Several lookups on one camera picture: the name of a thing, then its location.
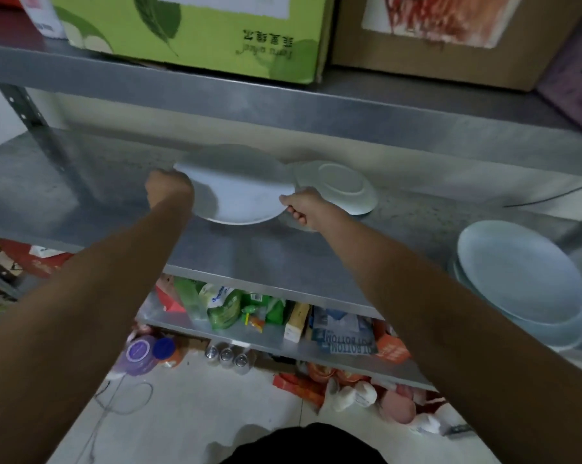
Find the person's right hand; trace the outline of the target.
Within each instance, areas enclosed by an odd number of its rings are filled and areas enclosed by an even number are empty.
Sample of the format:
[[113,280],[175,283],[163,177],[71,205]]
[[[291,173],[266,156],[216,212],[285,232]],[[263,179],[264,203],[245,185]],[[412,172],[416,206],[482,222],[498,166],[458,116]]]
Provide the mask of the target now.
[[304,194],[302,206],[285,207],[295,222],[302,227],[320,233],[347,216],[338,206],[325,200],[315,188],[307,187],[297,192]]

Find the person's left hand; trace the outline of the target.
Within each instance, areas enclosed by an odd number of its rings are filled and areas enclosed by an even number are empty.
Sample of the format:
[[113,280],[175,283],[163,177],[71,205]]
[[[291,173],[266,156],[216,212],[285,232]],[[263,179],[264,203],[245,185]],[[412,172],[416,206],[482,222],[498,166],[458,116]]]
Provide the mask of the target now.
[[162,169],[152,170],[145,183],[147,200],[152,209],[165,200],[178,199],[191,210],[194,205],[194,186],[184,173]]

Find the white round plate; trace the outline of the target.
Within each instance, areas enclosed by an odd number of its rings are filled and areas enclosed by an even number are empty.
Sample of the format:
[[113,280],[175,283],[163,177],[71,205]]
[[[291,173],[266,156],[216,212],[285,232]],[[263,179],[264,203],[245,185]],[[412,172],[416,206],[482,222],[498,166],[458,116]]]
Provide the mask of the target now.
[[210,145],[188,152],[173,168],[190,178],[196,217],[223,225],[254,225],[277,218],[281,195],[295,193],[290,168],[244,145]]
[[582,311],[582,273],[541,234],[501,220],[466,227],[457,258],[475,289],[509,315],[558,325]]
[[498,313],[554,351],[582,343],[582,275],[572,263],[507,257],[469,275],[458,257],[449,272]]

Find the person's right forearm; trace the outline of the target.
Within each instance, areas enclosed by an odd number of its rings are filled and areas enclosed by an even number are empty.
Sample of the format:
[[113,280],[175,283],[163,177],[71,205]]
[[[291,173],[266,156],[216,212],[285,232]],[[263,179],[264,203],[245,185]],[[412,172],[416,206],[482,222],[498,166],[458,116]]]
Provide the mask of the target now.
[[582,369],[344,211],[325,204],[310,220],[502,464],[582,464]]

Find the person's left forearm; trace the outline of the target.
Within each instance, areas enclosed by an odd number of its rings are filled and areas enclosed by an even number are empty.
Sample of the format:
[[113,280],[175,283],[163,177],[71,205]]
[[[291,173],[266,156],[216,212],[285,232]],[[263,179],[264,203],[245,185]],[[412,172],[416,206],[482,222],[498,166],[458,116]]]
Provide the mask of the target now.
[[81,251],[0,317],[0,464],[45,464],[124,348],[191,215],[156,199],[127,231]]

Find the grey metal shelf rack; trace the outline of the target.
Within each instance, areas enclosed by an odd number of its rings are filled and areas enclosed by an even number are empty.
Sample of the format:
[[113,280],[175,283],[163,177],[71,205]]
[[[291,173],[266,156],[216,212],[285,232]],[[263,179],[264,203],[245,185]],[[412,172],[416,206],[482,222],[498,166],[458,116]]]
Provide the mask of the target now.
[[[45,38],[23,12],[0,10],[0,86],[582,177],[582,134],[533,95],[336,69],[306,88],[152,69]],[[0,146],[0,237],[78,252],[139,219],[148,170],[180,155],[35,125]],[[197,218],[165,270],[379,317],[319,236],[275,220]]]

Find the yellow box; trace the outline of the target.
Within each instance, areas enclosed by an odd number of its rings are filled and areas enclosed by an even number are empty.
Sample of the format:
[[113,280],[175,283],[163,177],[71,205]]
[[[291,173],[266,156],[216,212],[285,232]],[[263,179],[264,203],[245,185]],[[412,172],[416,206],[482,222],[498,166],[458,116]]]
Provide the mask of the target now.
[[292,343],[299,343],[304,331],[306,320],[311,310],[308,303],[295,303],[285,324],[284,339]]

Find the green and white packet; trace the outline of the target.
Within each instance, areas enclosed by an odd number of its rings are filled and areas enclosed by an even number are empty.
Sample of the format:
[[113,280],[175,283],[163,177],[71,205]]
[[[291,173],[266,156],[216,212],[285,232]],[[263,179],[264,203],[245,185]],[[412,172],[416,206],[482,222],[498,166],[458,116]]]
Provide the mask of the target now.
[[199,299],[207,311],[213,330],[231,327],[241,314],[244,292],[229,286],[206,283],[199,290]]

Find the clear green packet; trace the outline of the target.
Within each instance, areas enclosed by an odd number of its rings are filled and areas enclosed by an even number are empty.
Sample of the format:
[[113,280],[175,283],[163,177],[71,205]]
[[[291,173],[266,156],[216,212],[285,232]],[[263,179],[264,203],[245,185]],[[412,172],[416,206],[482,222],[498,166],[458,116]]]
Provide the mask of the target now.
[[200,297],[201,289],[206,285],[206,282],[175,276],[173,285],[191,320],[208,320],[207,305],[202,302]]

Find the blue and white packet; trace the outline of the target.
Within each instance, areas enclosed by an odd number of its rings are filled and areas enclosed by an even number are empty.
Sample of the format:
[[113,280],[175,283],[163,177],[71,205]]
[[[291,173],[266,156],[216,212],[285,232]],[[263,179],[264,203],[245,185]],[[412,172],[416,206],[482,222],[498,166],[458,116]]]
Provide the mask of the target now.
[[378,353],[372,318],[312,307],[311,340],[331,354],[370,356]]

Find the red packet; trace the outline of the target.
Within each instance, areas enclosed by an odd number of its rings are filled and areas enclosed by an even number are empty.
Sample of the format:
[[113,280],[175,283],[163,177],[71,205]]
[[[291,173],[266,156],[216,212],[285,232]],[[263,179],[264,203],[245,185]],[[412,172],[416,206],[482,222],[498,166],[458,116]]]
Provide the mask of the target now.
[[187,314],[186,308],[174,286],[174,277],[162,273],[155,285],[156,294],[163,305],[163,311]]

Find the green cardboard box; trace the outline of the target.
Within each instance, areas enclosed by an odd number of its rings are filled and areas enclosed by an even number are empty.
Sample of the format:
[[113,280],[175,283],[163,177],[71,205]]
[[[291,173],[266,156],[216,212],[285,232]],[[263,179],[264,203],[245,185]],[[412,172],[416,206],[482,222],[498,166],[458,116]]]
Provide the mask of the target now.
[[50,0],[70,45],[134,61],[311,84],[334,0]]

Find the orange packet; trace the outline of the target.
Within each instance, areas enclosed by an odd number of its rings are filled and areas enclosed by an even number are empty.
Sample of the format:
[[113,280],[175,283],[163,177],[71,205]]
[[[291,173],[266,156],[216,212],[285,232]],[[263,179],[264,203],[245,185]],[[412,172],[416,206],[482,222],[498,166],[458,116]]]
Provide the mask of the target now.
[[384,320],[372,320],[372,330],[378,352],[376,356],[393,364],[402,364],[411,358],[411,353]]

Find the red flat box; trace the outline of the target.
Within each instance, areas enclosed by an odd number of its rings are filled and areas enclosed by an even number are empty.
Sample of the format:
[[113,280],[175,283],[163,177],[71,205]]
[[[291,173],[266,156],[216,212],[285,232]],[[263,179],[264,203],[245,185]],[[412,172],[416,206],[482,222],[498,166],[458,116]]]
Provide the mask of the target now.
[[326,398],[326,386],[295,374],[279,373],[273,376],[273,386],[289,392],[320,408]]

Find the blue capped bottle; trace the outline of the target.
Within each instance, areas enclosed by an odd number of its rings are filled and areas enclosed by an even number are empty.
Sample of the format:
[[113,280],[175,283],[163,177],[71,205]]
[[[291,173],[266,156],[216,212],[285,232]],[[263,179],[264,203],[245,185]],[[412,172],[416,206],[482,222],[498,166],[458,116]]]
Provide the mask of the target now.
[[153,357],[157,365],[174,368],[181,363],[184,353],[174,338],[161,337],[157,339],[153,346]]

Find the white plush toy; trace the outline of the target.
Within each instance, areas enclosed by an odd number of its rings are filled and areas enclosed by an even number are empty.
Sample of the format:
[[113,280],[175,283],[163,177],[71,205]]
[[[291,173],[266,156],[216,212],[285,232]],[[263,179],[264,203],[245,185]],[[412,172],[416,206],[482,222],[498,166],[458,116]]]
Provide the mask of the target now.
[[355,385],[340,386],[330,378],[326,386],[326,395],[318,414],[341,413],[349,408],[369,408],[378,400],[378,393],[374,386],[366,381],[359,381]]

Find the purple bottle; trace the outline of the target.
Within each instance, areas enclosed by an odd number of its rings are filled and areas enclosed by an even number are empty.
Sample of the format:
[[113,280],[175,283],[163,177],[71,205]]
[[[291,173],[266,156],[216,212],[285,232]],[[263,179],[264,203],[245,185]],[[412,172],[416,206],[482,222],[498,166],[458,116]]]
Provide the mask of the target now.
[[153,347],[157,339],[143,335],[132,340],[119,355],[111,372],[132,377],[148,374],[157,365]]

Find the brown cardboard box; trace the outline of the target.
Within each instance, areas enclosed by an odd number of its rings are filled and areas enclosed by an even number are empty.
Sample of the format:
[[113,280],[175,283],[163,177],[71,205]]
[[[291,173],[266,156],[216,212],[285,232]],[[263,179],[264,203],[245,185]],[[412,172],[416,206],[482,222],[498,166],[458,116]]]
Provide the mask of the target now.
[[334,65],[529,92],[582,0],[340,0]]

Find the pink plush toy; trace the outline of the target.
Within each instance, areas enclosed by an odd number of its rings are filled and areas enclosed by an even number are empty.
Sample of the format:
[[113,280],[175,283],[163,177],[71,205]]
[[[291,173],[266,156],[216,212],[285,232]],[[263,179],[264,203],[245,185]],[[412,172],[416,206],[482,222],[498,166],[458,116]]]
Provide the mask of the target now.
[[380,417],[388,423],[409,425],[417,416],[415,402],[394,390],[386,390],[378,399]]

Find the person's black shorts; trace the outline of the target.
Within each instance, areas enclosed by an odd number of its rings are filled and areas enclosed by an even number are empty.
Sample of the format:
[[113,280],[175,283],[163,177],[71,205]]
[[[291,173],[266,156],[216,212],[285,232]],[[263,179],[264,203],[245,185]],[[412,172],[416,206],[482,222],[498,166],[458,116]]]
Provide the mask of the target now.
[[330,424],[282,428],[238,446],[220,464],[388,464],[374,447]]

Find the red packaging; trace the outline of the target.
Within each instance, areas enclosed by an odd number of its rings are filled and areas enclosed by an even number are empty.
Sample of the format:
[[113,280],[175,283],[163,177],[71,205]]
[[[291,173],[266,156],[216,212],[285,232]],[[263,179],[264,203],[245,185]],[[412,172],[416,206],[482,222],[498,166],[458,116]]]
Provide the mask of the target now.
[[73,256],[69,252],[0,239],[0,279],[12,286],[23,274],[47,279]]

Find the purple box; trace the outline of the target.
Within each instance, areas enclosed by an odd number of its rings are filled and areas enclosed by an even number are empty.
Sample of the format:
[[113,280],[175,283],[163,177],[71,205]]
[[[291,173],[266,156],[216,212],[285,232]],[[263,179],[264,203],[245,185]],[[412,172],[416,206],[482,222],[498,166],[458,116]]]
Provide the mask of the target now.
[[582,26],[552,61],[536,90],[582,127]]

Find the small white box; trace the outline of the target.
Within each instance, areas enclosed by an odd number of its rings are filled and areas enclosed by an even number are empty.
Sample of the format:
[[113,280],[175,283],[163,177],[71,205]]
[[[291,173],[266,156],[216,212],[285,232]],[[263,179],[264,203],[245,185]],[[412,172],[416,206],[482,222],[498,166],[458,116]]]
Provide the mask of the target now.
[[33,25],[47,38],[66,40],[63,24],[50,0],[18,0]]

